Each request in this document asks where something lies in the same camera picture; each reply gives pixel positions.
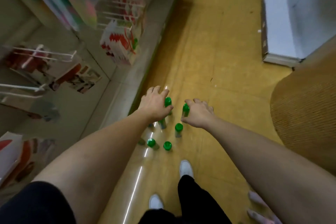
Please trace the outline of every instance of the person's left arm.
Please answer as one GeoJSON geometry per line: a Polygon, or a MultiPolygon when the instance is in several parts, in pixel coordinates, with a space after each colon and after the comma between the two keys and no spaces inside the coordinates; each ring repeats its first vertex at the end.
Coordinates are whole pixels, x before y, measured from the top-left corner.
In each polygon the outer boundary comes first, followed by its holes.
{"type": "Polygon", "coordinates": [[[34,181],[55,185],[65,196],[77,224],[96,223],[145,128],[165,118],[169,90],[149,88],[138,110],[85,137],[50,163],[34,181]]]}

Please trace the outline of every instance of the person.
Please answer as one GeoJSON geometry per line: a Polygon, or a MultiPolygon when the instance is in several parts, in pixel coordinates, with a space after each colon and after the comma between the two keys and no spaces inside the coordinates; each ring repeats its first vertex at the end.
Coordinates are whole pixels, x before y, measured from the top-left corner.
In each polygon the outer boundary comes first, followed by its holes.
{"type": "MultiPolygon", "coordinates": [[[[149,88],[134,113],[85,137],[52,161],[0,208],[0,222],[96,223],[142,132],[173,109],[173,106],[164,107],[169,91],[160,94],[159,90],[160,86],[149,88]]],[[[247,182],[283,223],[335,222],[334,176],[285,147],[220,119],[204,101],[185,102],[190,112],[181,121],[216,138],[247,182]]],[[[183,221],[229,223],[211,195],[196,184],[187,161],[182,161],[180,175],[178,191],[183,221]]],[[[163,208],[157,196],[151,197],[150,202],[153,208],[163,208]]],[[[140,220],[142,223],[178,221],[163,209],[149,210],[140,220]]]]}

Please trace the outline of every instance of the person's right arm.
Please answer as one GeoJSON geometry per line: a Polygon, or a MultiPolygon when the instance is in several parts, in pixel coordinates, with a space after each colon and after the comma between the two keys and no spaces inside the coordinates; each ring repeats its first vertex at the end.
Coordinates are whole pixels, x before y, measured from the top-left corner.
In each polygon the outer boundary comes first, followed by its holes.
{"type": "Polygon", "coordinates": [[[226,122],[199,99],[182,122],[208,131],[246,181],[283,223],[335,223],[336,178],[327,171],[252,131],[226,122]]]}

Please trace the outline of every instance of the black sleeve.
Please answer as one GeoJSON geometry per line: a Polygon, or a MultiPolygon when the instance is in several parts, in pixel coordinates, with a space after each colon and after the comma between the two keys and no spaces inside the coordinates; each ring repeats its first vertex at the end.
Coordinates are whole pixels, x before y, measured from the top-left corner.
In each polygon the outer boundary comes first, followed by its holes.
{"type": "Polygon", "coordinates": [[[76,224],[62,192],[47,182],[32,182],[0,208],[1,224],[76,224]]]}

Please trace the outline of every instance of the hand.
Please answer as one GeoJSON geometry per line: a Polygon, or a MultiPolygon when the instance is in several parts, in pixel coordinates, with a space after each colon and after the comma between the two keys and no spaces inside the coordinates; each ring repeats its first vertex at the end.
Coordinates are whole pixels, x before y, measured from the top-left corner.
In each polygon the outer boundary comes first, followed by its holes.
{"type": "Polygon", "coordinates": [[[215,117],[213,107],[208,106],[207,102],[200,101],[198,98],[194,98],[194,101],[186,99],[185,102],[189,106],[190,112],[187,117],[182,117],[181,121],[193,127],[205,129],[211,119],[215,117]]]}
{"type": "Polygon", "coordinates": [[[172,105],[165,107],[165,99],[169,90],[163,90],[159,94],[160,89],[161,86],[151,87],[147,90],[146,95],[141,98],[138,110],[144,112],[149,119],[149,123],[162,120],[174,108],[172,105]]]}

